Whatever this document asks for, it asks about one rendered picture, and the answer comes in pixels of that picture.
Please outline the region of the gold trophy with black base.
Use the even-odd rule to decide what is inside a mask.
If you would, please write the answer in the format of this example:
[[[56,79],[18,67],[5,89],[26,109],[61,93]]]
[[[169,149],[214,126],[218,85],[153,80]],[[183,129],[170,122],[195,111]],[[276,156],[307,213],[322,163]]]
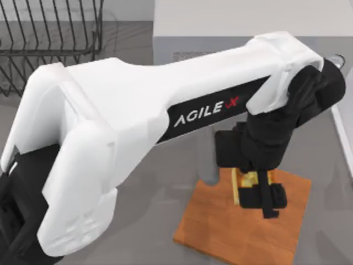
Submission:
[[[238,168],[232,168],[231,180],[234,205],[245,209],[262,208],[257,172],[242,173]],[[275,181],[274,171],[268,172],[268,185],[271,193],[272,207],[274,209],[284,209],[287,207],[287,196],[284,186]]]

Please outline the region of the orange wooden board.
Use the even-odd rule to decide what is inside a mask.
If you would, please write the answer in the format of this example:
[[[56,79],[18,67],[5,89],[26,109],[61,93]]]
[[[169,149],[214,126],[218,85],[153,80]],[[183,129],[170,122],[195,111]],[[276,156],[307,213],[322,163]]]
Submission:
[[[277,169],[287,207],[265,219],[260,209],[235,205],[231,169],[219,173],[217,185],[197,182],[174,242],[231,265],[293,265],[311,180]]]

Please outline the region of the grey metal tap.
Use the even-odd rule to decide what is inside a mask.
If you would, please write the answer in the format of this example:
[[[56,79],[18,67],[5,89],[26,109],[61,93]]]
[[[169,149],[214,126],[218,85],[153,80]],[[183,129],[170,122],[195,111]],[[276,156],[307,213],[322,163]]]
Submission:
[[[342,69],[346,63],[344,56],[340,54],[327,56],[326,59],[335,65],[338,69]]]

